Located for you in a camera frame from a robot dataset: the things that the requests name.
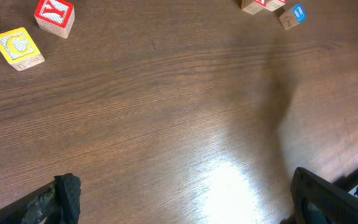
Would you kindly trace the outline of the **yellow C block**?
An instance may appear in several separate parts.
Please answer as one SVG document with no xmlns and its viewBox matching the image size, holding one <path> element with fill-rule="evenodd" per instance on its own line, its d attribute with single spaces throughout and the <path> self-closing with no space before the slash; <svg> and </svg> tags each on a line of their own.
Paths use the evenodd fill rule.
<svg viewBox="0 0 358 224">
<path fill-rule="evenodd" d="M 24 27 L 0 34 L 0 52 L 9 65 L 23 71 L 45 61 Z"/>
</svg>

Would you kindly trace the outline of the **red Y block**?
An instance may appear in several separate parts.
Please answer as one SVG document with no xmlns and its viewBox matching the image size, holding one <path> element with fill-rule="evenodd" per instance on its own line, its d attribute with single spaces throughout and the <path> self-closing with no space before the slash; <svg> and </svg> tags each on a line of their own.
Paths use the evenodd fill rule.
<svg viewBox="0 0 358 224">
<path fill-rule="evenodd" d="M 75 8 L 64 0 L 40 0 L 34 17 L 41 29 L 67 39 L 75 20 Z"/>
</svg>

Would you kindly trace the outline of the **red I block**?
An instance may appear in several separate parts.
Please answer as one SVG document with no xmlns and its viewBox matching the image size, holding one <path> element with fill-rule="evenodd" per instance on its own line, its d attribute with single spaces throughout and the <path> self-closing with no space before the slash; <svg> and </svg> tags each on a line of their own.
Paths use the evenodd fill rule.
<svg viewBox="0 0 358 224">
<path fill-rule="evenodd" d="M 241 9 L 251 15 L 263 10 L 266 6 L 266 0 L 242 0 Z"/>
</svg>

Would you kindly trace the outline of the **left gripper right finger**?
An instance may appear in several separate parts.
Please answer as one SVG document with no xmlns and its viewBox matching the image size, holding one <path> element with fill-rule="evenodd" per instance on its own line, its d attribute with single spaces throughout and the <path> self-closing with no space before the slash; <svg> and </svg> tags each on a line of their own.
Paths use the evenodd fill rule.
<svg viewBox="0 0 358 224">
<path fill-rule="evenodd" d="M 358 223 L 358 198 L 349 194 L 357 172 L 331 183 L 303 167 L 296 168 L 290 187 L 294 211 L 280 224 Z"/>
</svg>

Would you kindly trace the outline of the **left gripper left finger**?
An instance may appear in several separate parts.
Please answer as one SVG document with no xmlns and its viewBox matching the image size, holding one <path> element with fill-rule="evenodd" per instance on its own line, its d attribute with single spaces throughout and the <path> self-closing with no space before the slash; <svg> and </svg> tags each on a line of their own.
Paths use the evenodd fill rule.
<svg viewBox="0 0 358 224">
<path fill-rule="evenodd" d="M 80 178 L 67 173 L 0 209 L 0 224 L 67 223 L 80 217 Z"/>
</svg>

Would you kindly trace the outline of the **blue L block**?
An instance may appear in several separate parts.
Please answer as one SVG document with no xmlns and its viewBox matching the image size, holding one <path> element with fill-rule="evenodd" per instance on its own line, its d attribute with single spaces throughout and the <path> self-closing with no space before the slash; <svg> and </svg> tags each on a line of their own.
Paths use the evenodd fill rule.
<svg viewBox="0 0 358 224">
<path fill-rule="evenodd" d="M 301 4 L 293 6 L 289 10 L 286 10 L 280 17 L 280 22 L 282 23 L 285 30 L 291 29 L 299 24 L 301 24 L 306 19 L 305 11 Z"/>
</svg>

